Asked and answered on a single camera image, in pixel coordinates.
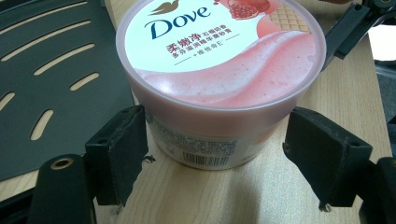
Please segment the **pomegranate image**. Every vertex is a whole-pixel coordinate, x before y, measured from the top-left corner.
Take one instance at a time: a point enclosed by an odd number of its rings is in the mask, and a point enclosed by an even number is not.
[[[259,11],[257,8],[247,5],[230,5],[231,16],[236,20],[246,20],[250,18],[255,18]]]
[[[229,0],[228,6],[234,19],[247,20],[265,12],[271,4],[268,0]]]

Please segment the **black plastic part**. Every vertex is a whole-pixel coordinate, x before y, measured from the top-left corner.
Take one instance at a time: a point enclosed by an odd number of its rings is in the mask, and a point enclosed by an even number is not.
[[[144,107],[122,110],[85,148],[97,202],[125,205],[149,151]]]
[[[95,223],[84,160],[63,155],[41,166],[27,223]]]
[[[358,44],[364,37],[365,33],[359,36],[358,41],[350,40],[356,32],[356,28],[363,21],[364,17],[369,13],[370,8],[352,3],[346,13],[334,25],[334,27],[326,34],[326,61],[323,65],[324,70],[332,59],[338,57],[344,59],[347,54]]]
[[[38,169],[59,155],[83,154],[84,144],[97,130],[134,104],[116,51],[113,24],[99,0],[26,2],[0,14],[0,31],[57,11],[0,34],[0,59],[51,32],[82,21],[90,23],[47,38],[7,61],[0,60],[0,99],[15,92],[0,112],[0,180]],[[40,66],[88,44],[94,47],[34,76]],[[92,73],[99,77],[70,91],[71,85]],[[38,118],[49,109],[53,115],[44,132],[32,141]]]
[[[375,183],[387,223],[396,223],[396,159],[381,158],[376,166]]]
[[[323,204],[352,206],[356,173],[367,165],[369,144],[318,112],[296,107],[283,148]]]
[[[26,223],[34,189],[28,189],[0,202],[0,223]]]

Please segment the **black perforated plate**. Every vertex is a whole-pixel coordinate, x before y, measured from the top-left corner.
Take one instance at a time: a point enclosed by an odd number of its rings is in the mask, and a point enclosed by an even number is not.
[[[74,85],[84,77],[91,79]],[[0,180],[84,153],[133,104],[99,0],[36,1],[0,14]]]

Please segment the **circular hole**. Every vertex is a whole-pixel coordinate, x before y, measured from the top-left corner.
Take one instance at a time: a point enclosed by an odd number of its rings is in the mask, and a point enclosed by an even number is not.
[[[62,159],[59,159],[59,160],[55,161],[50,166],[50,168],[52,170],[62,170],[64,168],[70,166],[72,163],[73,163],[73,159],[71,159],[71,158],[62,158]]]
[[[98,144],[104,144],[107,143],[107,139],[99,139]]]
[[[349,145],[353,147],[359,147],[361,144],[358,142],[350,142]]]

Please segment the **wafer image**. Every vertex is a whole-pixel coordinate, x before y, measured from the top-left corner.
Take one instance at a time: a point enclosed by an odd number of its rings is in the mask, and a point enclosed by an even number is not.
[[[271,21],[284,31],[297,30],[309,32],[308,25],[293,9],[280,4],[270,15]]]

